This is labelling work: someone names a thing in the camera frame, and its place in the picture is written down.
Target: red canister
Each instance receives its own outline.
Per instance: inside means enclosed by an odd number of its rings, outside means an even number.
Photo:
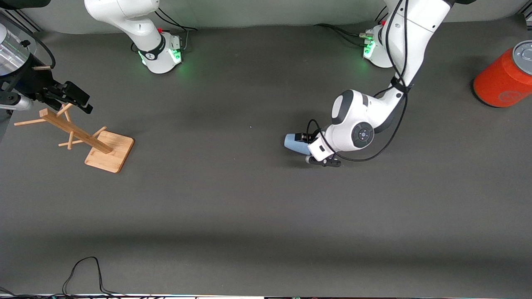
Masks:
[[[475,78],[473,90],[493,107],[509,107],[532,94],[532,40],[504,52]]]

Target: table surface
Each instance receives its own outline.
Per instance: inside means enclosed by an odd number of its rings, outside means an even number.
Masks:
[[[368,24],[349,28],[362,30]],[[91,95],[88,132],[136,143],[121,173],[87,145],[15,113],[0,146],[0,285],[56,293],[80,258],[127,293],[532,297],[532,101],[495,109],[472,79],[526,39],[522,17],[446,23],[404,122],[366,163],[313,167],[283,148],[337,95],[373,94],[392,71],[318,27],[190,33],[184,63],[155,75],[116,35],[46,35],[54,76]],[[391,130],[377,136],[365,157]],[[69,289],[97,291],[83,264]]]

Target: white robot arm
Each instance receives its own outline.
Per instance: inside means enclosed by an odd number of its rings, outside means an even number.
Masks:
[[[152,20],[140,18],[156,11],[159,0],[85,0],[85,8],[94,19],[124,31],[150,71],[166,73],[181,63],[179,37],[159,33]]]
[[[384,26],[366,33],[374,38],[363,57],[378,67],[394,67],[395,76],[382,98],[347,90],[332,106],[332,124],[315,135],[288,134],[285,146],[307,155],[311,164],[339,166],[327,159],[338,152],[358,151],[387,129],[419,71],[427,44],[456,0],[385,0],[390,15]]]

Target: silver lid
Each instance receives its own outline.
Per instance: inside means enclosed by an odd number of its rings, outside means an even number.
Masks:
[[[521,71],[532,75],[532,40],[525,40],[518,43],[513,48],[512,58],[513,62]]]

